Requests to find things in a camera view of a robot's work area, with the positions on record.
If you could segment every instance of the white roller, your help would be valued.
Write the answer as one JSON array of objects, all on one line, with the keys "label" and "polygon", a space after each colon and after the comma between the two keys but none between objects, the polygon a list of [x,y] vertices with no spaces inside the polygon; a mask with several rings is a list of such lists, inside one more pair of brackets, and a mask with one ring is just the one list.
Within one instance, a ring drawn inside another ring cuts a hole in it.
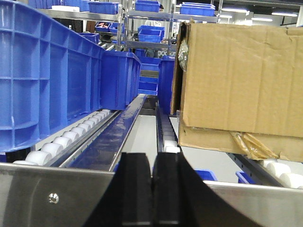
[{"label": "white roller", "polygon": [[84,123],[84,124],[89,124],[91,128],[94,127],[94,126],[96,125],[96,123],[93,122],[93,121],[91,121],[91,120],[85,120],[83,123]]},{"label": "white roller", "polygon": [[88,120],[94,122],[95,124],[99,123],[99,119],[96,117],[90,117]]},{"label": "white roller", "polygon": [[101,111],[100,113],[104,113],[105,114],[105,116],[108,116],[109,115],[109,112],[107,112],[107,111]]},{"label": "white roller", "polygon": [[166,147],[176,147],[176,146],[177,146],[177,142],[175,142],[174,140],[164,141],[164,151],[166,150]]},{"label": "white roller", "polygon": [[88,130],[91,129],[91,126],[89,124],[84,124],[84,123],[78,124],[77,127],[83,128],[85,130],[85,132],[87,132]]},{"label": "white roller", "polygon": [[26,157],[27,162],[37,163],[39,166],[44,166],[49,160],[52,159],[52,155],[45,151],[31,151]]},{"label": "white roller", "polygon": [[272,175],[276,177],[280,177],[281,174],[291,173],[290,167],[288,165],[278,162],[269,163],[267,169]]},{"label": "white roller", "polygon": [[269,159],[263,159],[263,160],[260,160],[259,163],[261,166],[263,167],[267,167],[269,163],[273,163],[273,162],[278,162],[276,159],[273,159],[273,158],[269,158]]},{"label": "white roller", "polygon": [[110,114],[110,110],[107,110],[107,109],[104,109],[104,110],[102,110],[103,112],[106,112],[106,113],[108,113],[108,114]]},{"label": "white roller", "polygon": [[164,135],[163,136],[163,140],[175,140],[175,137],[174,136]]},{"label": "white roller", "polygon": [[303,186],[303,175],[292,173],[281,174],[279,178],[287,185],[287,187],[298,188],[300,186]]},{"label": "white roller", "polygon": [[48,152],[52,157],[55,157],[63,151],[63,145],[59,143],[45,143],[42,146],[41,151]]},{"label": "white roller", "polygon": [[104,112],[99,112],[96,115],[102,117],[102,119],[106,117],[106,113]]},{"label": "white roller", "polygon": [[56,137],[53,140],[53,143],[61,144],[63,146],[63,149],[65,149],[65,148],[67,148],[68,145],[71,144],[71,139],[60,136],[60,137]]},{"label": "white roller", "polygon": [[18,161],[14,161],[14,164],[21,164],[21,165],[29,165],[29,166],[37,166],[37,163],[34,162],[28,162],[28,161],[23,161],[23,160],[18,160]]},{"label": "white roller", "polygon": [[93,117],[94,117],[94,118],[97,118],[99,121],[102,121],[102,119],[103,119],[103,117],[101,117],[101,116],[99,116],[99,115],[97,115],[97,114],[94,115]]},{"label": "white roller", "polygon": [[77,133],[79,136],[82,136],[85,133],[85,129],[80,127],[73,127],[71,131]]},{"label": "white roller", "polygon": [[74,131],[65,131],[62,136],[70,138],[71,142],[74,142],[76,139],[79,138],[79,134]]},{"label": "white roller", "polygon": [[165,148],[165,152],[168,152],[168,153],[179,153],[180,152],[180,148],[178,148],[178,147],[166,147]]}]

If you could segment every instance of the metal shelf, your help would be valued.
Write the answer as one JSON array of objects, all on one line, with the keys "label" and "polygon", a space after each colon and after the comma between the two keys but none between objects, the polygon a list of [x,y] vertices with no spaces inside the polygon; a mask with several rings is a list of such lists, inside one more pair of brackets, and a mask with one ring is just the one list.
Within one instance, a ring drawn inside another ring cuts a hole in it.
[{"label": "metal shelf", "polygon": [[206,21],[210,23],[217,23],[217,17],[208,17],[208,16],[198,16],[198,15],[187,15],[187,14],[179,14],[174,13],[174,21],[177,20],[190,20],[193,19],[195,21]]},{"label": "metal shelf", "polygon": [[[153,50],[167,50],[168,44],[161,43],[149,43],[149,42],[138,42],[138,41],[126,41],[126,46],[129,48],[141,48],[141,49],[153,49]],[[176,50],[176,45],[171,45],[171,51]]]},{"label": "metal shelf", "polygon": [[52,18],[74,19],[74,20],[90,20],[104,22],[119,22],[119,14],[99,14],[89,12],[68,12],[53,9],[38,9],[40,12],[47,14]]},{"label": "metal shelf", "polygon": [[157,12],[147,12],[147,11],[136,11],[130,10],[127,12],[129,18],[133,19],[148,19],[148,20],[162,20],[169,21],[170,13],[157,13]]}]

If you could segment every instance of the blue plastic bin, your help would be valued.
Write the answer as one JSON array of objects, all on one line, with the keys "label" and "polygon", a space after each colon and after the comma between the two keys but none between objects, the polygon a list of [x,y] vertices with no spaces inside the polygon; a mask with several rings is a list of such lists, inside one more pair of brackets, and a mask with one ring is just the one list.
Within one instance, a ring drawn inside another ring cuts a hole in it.
[{"label": "blue plastic bin", "polygon": [[159,106],[170,114],[171,86],[174,77],[175,57],[163,56],[159,64]]},{"label": "blue plastic bin", "polygon": [[89,0],[80,0],[80,11],[89,12]]},{"label": "blue plastic bin", "polygon": [[160,58],[139,57],[142,65],[141,70],[159,71]]},{"label": "blue plastic bin", "polygon": [[159,78],[154,78],[154,77],[139,77],[139,82],[158,84]]},{"label": "blue plastic bin", "polygon": [[137,57],[145,57],[145,50],[144,49],[136,49],[134,51],[134,54],[137,56]]},{"label": "blue plastic bin", "polygon": [[106,27],[99,27],[98,25],[100,24],[101,22],[98,22],[97,24],[96,24],[96,26],[95,26],[95,30],[97,31],[97,32],[109,32],[109,27],[111,26],[111,23],[107,23],[108,24],[108,26],[107,26],[107,28]]},{"label": "blue plastic bin", "polygon": [[139,41],[160,43],[161,42],[161,33],[162,33],[162,31],[159,31],[159,30],[141,30],[138,34]]},{"label": "blue plastic bin", "polygon": [[137,0],[135,2],[135,10],[159,12],[160,3],[158,1]]},{"label": "blue plastic bin", "polygon": [[238,183],[246,183],[246,184],[256,184],[253,179],[251,179],[245,172],[237,171],[236,172],[238,179]]},{"label": "blue plastic bin", "polygon": [[141,25],[140,27],[138,27],[138,33],[141,30],[159,30],[159,31],[162,31],[161,32],[161,40],[164,38],[165,27],[156,27],[156,26]]},{"label": "blue plastic bin", "polygon": [[81,0],[65,0],[65,6],[75,6],[81,8]]},{"label": "blue plastic bin", "polygon": [[119,10],[119,2],[100,2],[90,1],[89,11],[91,13],[117,14]]},{"label": "blue plastic bin", "polygon": [[29,0],[29,6],[36,9],[51,9],[52,6],[60,6],[60,0]]},{"label": "blue plastic bin", "polygon": [[124,110],[137,96],[141,62],[134,53],[103,52],[101,108]]},{"label": "blue plastic bin", "polygon": [[181,4],[180,14],[199,15],[199,16],[214,16],[215,8],[213,5],[196,5],[196,4]]},{"label": "blue plastic bin", "polygon": [[99,33],[79,33],[84,38],[92,41],[93,43],[99,43]]},{"label": "blue plastic bin", "polygon": [[0,0],[0,12],[0,152],[10,152],[100,108],[103,49],[20,2]]},{"label": "blue plastic bin", "polygon": [[218,181],[214,172],[208,169],[195,169],[196,173],[204,181]]},{"label": "blue plastic bin", "polygon": [[138,94],[156,96],[158,93],[158,84],[139,82]]},{"label": "blue plastic bin", "polygon": [[[109,31],[111,33],[116,33],[118,32],[118,25],[119,23],[112,23],[109,27]],[[124,32],[124,24],[122,24],[122,27],[121,27],[121,32],[123,33]]]}]

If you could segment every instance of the metal frame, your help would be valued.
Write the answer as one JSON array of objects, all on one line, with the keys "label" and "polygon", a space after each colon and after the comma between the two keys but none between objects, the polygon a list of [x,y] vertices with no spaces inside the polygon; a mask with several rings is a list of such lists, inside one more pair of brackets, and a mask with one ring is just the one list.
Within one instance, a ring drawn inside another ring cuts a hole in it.
[{"label": "metal frame", "polygon": [[283,185],[274,176],[269,174],[255,160],[239,154],[227,153],[227,155],[247,174],[256,184],[283,187]]}]

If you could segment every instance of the roller conveyor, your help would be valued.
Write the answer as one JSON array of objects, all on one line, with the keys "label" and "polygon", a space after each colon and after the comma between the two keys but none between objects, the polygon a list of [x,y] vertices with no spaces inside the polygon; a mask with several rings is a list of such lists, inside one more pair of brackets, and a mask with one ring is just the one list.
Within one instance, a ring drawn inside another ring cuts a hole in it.
[{"label": "roller conveyor", "polygon": [[[140,161],[146,160],[145,155],[121,153],[138,114],[143,113],[156,116],[158,156],[149,174],[149,165]],[[110,226],[235,226],[239,221],[236,226],[295,227],[303,223],[303,191],[269,186],[274,183],[260,169],[258,179],[267,186],[203,184],[194,177],[181,147],[165,152],[168,140],[177,141],[169,117],[150,97],[140,95],[125,111],[112,112],[46,166],[0,164],[1,226],[94,226],[95,222],[109,226],[114,217]],[[241,165],[249,167],[244,161]],[[143,188],[153,194],[144,194]],[[202,192],[213,199],[206,202]],[[107,213],[98,216],[98,208]]]}]

